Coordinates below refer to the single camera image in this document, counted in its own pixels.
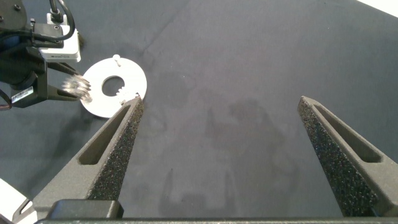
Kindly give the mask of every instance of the dark gray fabric surface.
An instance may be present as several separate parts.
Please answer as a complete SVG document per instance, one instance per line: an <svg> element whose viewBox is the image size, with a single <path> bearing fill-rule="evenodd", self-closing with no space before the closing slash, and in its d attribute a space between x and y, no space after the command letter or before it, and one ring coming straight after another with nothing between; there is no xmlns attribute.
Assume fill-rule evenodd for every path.
<svg viewBox="0 0 398 224"><path fill-rule="evenodd" d="M302 95L398 161L395 17L357 1L67 3L86 39L77 69L119 54L147 75L125 217L341 216ZM25 6L44 22L47 1ZM79 102L0 113L0 178L34 197L104 122Z"/></svg>

